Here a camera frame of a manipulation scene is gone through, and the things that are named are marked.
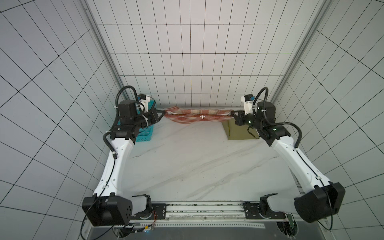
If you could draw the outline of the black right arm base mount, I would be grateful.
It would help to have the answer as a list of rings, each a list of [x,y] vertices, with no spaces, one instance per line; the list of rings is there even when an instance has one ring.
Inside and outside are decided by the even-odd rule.
[[[286,214],[270,209],[267,199],[277,194],[268,194],[260,198],[258,203],[244,202],[243,209],[247,220],[284,220]]]

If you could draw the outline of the olive green skirt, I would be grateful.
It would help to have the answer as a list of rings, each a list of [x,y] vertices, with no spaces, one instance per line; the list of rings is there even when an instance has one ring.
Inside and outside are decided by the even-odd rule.
[[[260,138],[255,129],[248,129],[247,125],[238,126],[235,124],[234,119],[223,121],[222,126],[228,140],[253,140]]]

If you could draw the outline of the red plaid skirt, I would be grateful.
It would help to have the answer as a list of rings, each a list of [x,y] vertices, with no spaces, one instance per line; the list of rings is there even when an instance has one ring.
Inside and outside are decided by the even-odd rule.
[[[179,124],[192,124],[197,122],[224,122],[231,120],[231,110],[215,109],[181,109],[170,107],[165,110],[165,117]]]

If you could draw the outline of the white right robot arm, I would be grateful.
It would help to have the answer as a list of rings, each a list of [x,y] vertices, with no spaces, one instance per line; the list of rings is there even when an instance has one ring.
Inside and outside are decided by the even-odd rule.
[[[299,148],[303,132],[294,123],[280,122],[275,118],[276,107],[268,101],[269,89],[262,88],[256,96],[241,97],[242,111],[232,111],[231,116],[238,126],[255,129],[259,136],[286,162],[297,179],[296,196],[271,193],[260,198],[257,212],[264,219],[275,213],[286,216],[298,215],[307,223],[333,218],[340,211],[346,190],[341,183],[326,177]]]

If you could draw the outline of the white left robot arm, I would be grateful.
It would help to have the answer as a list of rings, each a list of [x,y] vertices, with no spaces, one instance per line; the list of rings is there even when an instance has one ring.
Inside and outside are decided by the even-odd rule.
[[[138,94],[133,86],[122,87],[115,98],[116,116],[111,128],[103,135],[110,150],[107,163],[94,193],[85,197],[82,226],[89,221],[93,227],[126,227],[133,217],[157,218],[149,195],[123,193],[122,178],[138,135],[158,123],[165,111],[157,110],[155,100]]]

